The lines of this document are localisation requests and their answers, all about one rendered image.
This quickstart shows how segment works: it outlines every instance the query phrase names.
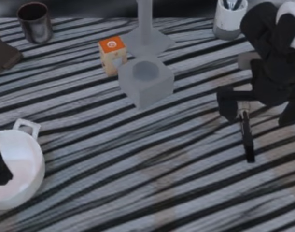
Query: white logo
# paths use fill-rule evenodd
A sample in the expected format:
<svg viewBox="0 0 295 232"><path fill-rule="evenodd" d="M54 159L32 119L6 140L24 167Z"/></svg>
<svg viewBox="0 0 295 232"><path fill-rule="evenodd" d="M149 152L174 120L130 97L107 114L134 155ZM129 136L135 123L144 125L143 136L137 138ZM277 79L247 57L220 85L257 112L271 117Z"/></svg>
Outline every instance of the white logo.
<svg viewBox="0 0 295 232"><path fill-rule="evenodd" d="M117 46L117 43L115 41L108 41L107 46L109 48L114 48Z"/></svg>

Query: striped tablecloth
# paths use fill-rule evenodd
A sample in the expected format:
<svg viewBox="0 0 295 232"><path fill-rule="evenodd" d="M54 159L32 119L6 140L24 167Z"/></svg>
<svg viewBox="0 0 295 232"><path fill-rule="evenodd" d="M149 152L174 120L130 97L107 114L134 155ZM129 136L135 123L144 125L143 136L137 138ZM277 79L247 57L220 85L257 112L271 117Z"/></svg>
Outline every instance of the striped tablecloth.
<svg viewBox="0 0 295 232"><path fill-rule="evenodd" d="M212 20L157 19L176 45L159 57L174 94L138 111L104 74L97 41L135 19L53 20L47 44L29 44L0 19L2 40L24 59L0 74L0 130L18 118L42 125L46 176L26 204L0 212L0 232L295 232L295 125L285 105L252 104L256 163L245 161L238 123L217 112L215 90L249 89L240 36L214 38Z"/></svg>

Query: orange box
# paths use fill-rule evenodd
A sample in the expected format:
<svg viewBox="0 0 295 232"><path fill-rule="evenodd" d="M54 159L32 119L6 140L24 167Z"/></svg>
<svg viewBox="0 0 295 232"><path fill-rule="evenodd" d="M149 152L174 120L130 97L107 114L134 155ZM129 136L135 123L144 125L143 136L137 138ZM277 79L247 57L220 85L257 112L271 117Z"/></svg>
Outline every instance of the orange box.
<svg viewBox="0 0 295 232"><path fill-rule="evenodd" d="M127 62L126 46L120 36L98 42L102 67L108 76L118 75L118 67Z"/></svg>

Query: orange lid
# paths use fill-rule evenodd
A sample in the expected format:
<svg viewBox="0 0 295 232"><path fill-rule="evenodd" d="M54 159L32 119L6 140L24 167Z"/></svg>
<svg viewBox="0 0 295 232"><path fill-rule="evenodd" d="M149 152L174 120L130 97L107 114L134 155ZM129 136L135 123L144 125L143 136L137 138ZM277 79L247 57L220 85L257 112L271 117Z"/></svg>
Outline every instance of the orange lid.
<svg viewBox="0 0 295 232"><path fill-rule="evenodd" d="M110 53L126 47L120 36L113 36L101 40L99 41L99 45L102 47L104 53Z"/></svg>

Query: bowl handle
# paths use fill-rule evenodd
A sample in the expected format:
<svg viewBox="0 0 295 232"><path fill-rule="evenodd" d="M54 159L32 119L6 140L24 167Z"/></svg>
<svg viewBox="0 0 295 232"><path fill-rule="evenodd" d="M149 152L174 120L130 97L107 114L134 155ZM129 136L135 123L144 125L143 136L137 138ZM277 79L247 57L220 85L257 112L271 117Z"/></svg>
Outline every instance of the bowl handle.
<svg viewBox="0 0 295 232"><path fill-rule="evenodd" d="M32 137L37 140L41 125L35 122L28 121L26 119L19 118L15 121L13 130L19 130L21 126L28 126L32 128Z"/></svg>

